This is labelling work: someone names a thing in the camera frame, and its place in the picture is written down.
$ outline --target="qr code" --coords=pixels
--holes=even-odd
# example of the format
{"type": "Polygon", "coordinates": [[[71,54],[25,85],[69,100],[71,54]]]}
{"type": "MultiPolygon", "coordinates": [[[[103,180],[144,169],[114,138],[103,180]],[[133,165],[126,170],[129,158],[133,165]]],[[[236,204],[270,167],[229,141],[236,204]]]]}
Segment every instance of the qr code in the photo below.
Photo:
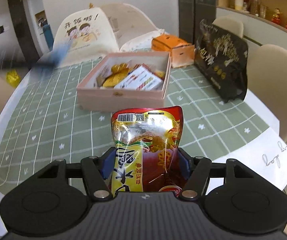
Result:
{"type": "Polygon", "coordinates": [[[144,121],[145,117],[144,114],[136,114],[136,121],[144,121]]]}

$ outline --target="dark door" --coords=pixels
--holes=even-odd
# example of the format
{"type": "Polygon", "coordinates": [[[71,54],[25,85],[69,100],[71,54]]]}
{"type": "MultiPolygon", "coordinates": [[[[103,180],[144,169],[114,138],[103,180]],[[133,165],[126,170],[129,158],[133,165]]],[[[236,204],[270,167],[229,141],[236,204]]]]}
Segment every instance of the dark door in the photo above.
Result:
{"type": "Polygon", "coordinates": [[[195,0],[195,32],[194,41],[197,41],[200,35],[200,21],[206,19],[212,23],[216,19],[216,0],[195,0]]]}
{"type": "Polygon", "coordinates": [[[30,33],[22,0],[8,0],[10,15],[20,48],[26,61],[36,62],[40,57],[30,33]]]}
{"type": "Polygon", "coordinates": [[[179,37],[195,43],[194,40],[194,0],[179,0],[179,37]]]}

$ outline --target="open box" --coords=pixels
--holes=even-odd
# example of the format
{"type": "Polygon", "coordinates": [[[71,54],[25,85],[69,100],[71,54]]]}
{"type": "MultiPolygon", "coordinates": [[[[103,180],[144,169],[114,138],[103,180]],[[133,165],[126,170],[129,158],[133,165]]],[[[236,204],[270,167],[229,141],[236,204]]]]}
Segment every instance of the open box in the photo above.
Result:
{"type": "Polygon", "coordinates": [[[110,53],[77,86],[77,99],[84,109],[116,112],[126,108],[160,108],[164,99],[170,74],[170,53],[167,51],[110,53]],[[131,61],[145,63],[152,71],[166,73],[164,82],[155,90],[127,90],[98,87],[97,76],[115,64],[131,61]]]}

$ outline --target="green checkered tablecloth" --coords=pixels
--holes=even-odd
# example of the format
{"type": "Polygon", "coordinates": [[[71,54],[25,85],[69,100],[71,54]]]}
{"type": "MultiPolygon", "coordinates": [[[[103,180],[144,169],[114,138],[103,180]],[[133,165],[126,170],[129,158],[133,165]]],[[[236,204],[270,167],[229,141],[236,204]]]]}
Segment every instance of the green checkered tablecloth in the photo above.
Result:
{"type": "MultiPolygon", "coordinates": [[[[77,84],[98,62],[58,69],[27,86],[0,144],[0,192],[6,194],[57,158],[79,162],[113,146],[111,113],[89,112],[76,103],[77,84]]],[[[268,128],[243,101],[224,104],[194,66],[173,69],[167,93],[165,106],[183,108],[180,146],[191,156],[215,160],[268,128]]],[[[81,179],[70,183],[83,190],[81,179]]]]}

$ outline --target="doorway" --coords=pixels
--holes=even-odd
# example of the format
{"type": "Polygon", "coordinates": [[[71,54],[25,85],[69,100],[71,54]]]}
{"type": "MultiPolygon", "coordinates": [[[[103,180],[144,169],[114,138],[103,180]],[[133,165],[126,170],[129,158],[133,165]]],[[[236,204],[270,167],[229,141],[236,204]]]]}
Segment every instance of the doorway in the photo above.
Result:
{"type": "Polygon", "coordinates": [[[23,56],[26,61],[37,62],[40,57],[30,33],[22,0],[8,0],[8,5],[23,56]]]}

